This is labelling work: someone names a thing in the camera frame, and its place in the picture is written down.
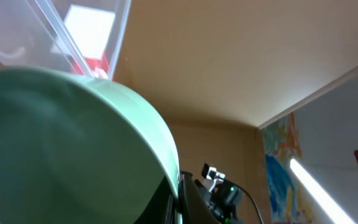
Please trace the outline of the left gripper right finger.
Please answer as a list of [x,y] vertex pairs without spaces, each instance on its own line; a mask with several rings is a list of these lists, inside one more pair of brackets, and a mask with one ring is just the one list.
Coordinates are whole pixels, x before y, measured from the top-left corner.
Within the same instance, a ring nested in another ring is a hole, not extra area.
[[209,211],[190,173],[182,173],[179,211],[183,224],[219,224]]

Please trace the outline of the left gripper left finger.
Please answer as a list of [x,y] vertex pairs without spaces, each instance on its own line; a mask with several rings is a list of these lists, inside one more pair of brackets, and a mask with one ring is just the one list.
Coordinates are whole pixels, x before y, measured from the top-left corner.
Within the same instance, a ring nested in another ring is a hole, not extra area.
[[134,224],[174,223],[174,197],[166,177],[164,177]]

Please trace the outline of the green bowl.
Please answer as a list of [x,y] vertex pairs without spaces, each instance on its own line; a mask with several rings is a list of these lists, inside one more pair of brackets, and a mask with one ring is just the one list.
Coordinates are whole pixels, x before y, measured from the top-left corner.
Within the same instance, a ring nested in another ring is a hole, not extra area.
[[175,206],[173,136],[134,90],[0,68],[0,223],[134,223],[164,177]]

